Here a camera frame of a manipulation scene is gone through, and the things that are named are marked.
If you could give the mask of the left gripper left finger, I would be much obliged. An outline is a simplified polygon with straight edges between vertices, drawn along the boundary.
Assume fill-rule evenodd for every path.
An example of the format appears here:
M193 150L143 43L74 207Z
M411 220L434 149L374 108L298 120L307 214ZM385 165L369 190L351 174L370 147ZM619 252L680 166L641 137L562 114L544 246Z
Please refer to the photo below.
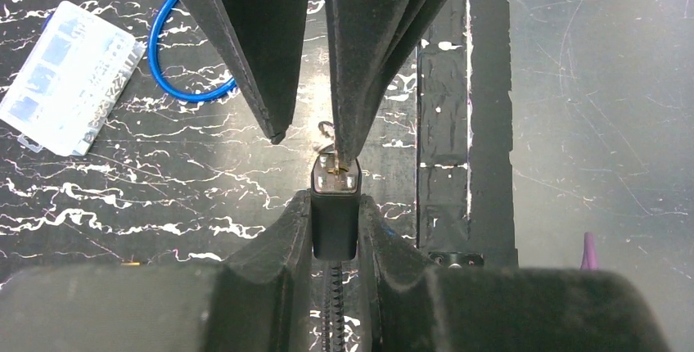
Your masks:
M306 351L309 194L227 262L26 269L1 291L4 351Z

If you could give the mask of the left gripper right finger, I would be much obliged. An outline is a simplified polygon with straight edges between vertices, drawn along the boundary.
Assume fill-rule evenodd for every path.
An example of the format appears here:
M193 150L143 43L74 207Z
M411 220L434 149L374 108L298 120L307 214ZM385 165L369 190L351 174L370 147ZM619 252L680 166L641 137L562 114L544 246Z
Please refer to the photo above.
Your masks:
M666 351L640 292L618 274L450 269L362 196L358 276L364 351Z

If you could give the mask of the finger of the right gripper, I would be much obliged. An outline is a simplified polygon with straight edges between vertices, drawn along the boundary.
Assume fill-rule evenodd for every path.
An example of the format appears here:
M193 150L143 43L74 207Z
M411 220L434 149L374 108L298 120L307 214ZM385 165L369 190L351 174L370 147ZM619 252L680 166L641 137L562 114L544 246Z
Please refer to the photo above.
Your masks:
M295 113L308 0L180 0L277 145Z
M325 0L339 164L364 147L387 86L447 0Z

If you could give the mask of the small silver lock key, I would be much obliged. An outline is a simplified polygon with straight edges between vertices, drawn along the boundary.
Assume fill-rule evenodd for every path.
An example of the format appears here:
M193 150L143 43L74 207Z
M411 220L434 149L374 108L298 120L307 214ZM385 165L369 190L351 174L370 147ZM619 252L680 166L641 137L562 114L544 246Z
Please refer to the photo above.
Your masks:
M318 123L320 139L315 143L313 149L318 154L333 153L335 151L335 127L330 121L320 121Z

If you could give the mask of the black cable padlock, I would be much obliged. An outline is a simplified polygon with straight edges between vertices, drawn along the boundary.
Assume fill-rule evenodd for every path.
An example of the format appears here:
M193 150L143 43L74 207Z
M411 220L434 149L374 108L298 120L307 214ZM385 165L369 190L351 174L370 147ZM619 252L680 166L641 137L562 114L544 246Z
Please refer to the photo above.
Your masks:
M313 256L324 263L322 349L345 350L343 263L356 256L362 173L357 161L341 164L321 152L312 173L310 218Z

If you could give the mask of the clear plastic parts box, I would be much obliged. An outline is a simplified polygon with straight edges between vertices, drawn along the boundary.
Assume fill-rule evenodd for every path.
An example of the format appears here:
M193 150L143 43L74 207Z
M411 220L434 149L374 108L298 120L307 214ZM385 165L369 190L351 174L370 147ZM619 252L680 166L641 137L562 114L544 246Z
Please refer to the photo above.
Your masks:
M63 1L1 101L1 119L31 151L85 156L146 46Z

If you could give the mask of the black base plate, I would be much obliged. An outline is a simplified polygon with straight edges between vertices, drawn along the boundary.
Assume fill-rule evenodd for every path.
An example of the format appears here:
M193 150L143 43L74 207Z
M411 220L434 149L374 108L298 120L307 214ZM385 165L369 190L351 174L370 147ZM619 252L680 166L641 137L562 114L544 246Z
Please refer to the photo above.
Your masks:
M516 267L509 0L446 0L417 47L417 246Z

